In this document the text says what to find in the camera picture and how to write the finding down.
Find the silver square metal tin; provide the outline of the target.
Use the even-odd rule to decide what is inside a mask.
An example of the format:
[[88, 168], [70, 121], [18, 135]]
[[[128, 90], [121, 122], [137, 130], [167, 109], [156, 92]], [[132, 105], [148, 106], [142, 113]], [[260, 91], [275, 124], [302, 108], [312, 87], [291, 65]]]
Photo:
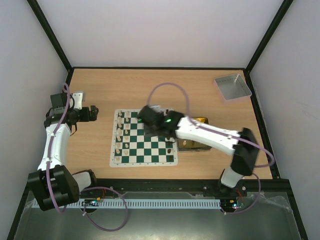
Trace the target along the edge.
[[220, 76], [213, 80], [213, 85], [225, 104], [250, 99], [252, 92], [240, 73]]

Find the gold metal tin tray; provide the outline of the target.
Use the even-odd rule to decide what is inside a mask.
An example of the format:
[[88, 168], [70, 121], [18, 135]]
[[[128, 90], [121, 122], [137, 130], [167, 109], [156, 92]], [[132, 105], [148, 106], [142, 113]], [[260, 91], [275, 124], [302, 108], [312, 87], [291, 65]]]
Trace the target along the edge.
[[[207, 117], [195, 117], [194, 121], [209, 124], [209, 120]], [[188, 118], [186, 118], [186, 122], [193, 126], [193, 124], [190, 123]], [[190, 139], [176, 138], [175, 141], [177, 143], [178, 152], [205, 152], [210, 151], [212, 149], [212, 147], [209, 145], [205, 145], [203, 143]]]

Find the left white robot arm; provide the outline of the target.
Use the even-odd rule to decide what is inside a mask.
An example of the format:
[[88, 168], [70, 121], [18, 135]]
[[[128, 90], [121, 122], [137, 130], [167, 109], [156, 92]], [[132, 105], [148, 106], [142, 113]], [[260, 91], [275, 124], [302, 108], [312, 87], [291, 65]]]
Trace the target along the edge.
[[69, 138], [77, 131], [77, 124], [96, 121], [99, 109], [83, 106], [82, 91], [53, 94], [51, 108], [45, 115], [46, 143], [41, 162], [35, 172], [28, 175], [30, 187], [39, 208], [48, 211], [76, 203], [81, 192], [97, 184], [91, 169], [70, 173], [66, 167]]

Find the green white chess board mat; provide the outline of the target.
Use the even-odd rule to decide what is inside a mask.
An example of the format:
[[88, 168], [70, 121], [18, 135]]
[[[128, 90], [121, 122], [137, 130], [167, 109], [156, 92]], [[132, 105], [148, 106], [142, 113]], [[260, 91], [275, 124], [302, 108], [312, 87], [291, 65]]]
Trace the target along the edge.
[[110, 160], [112, 168], [173, 167], [178, 164], [174, 138], [150, 136], [138, 119], [139, 109], [114, 111]]

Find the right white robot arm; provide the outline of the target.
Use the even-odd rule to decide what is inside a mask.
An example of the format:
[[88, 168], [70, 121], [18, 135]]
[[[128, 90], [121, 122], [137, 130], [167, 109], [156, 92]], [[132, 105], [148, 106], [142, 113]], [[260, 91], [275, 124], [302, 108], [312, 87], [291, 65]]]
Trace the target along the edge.
[[233, 193], [243, 177], [253, 174], [259, 146], [248, 128], [242, 131], [222, 129], [181, 112], [164, 113], [148, 105], [140, 110], [137, 118], [152, 135], [198, 142], [231, 156], [231, 164], [223, 170], [218, 183], [218, 191], [224, 196]]

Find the black aluminium frame rail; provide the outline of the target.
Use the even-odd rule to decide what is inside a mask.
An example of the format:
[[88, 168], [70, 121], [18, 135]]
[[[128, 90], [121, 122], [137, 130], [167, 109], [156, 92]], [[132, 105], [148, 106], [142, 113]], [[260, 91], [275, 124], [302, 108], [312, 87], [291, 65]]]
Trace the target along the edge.
[[240, 180], [236, 187], [228, 188], [217, 179], [209, 180], [164, 180], [164, 179], [102, 179], [99, 178], [91, 187], [109, 187], [124, 192], [186, 192], [203, 193], [205, 197], [218, 199], [246, 196], [248, 192], [258, 191], [258, 181]]

